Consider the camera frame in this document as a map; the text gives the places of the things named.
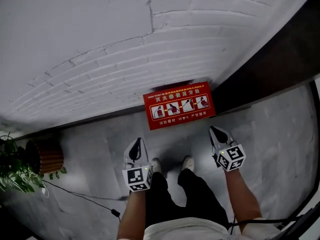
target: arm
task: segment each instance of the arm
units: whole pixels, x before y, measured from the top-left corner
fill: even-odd
[[[122,216],[116,239],[142,240],[146,226],[146,192],[132,192]]]
[[[247,187],[238,169],[225,171],[226,185],[235,218],[238,222],[261,218],[259,203],[254,194]],[[240,225],[243,232],[247,224]]]

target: wooden planter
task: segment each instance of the wooden planter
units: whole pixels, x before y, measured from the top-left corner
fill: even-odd
[[[30,140],[25,152],[30,164],[38,174],[48,174],[58,171],[64,164],[64,155],[59,143],[55,140]]]

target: black pants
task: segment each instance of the black pants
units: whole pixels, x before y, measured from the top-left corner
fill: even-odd
[[[153,174],[151,188],[146,191],[145,228],[160,222],[195,217],[213,221],[228,229],[225,209],[202,178],[184,169],[178,177],[178,184],[187,197],[186,207],[176,205],[171,199],[164,176],[159,172]]]

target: fire extinguisher instruction sign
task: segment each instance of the fire extinguisher instruction sign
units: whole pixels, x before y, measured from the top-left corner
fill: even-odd
[[[207,82],[143,95],[150,130],[216,115]]]

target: white shoe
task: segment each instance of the white shoe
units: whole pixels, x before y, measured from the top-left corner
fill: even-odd
[[[152,168],[153,173],[161,173],[162,174],[161,164],[160,164],[159,158],[152,159],[151,168]]]
[[[182,170],[189,169],[191,172],[195,169],[195,159],[192,156],[186,156],[183,160]]]

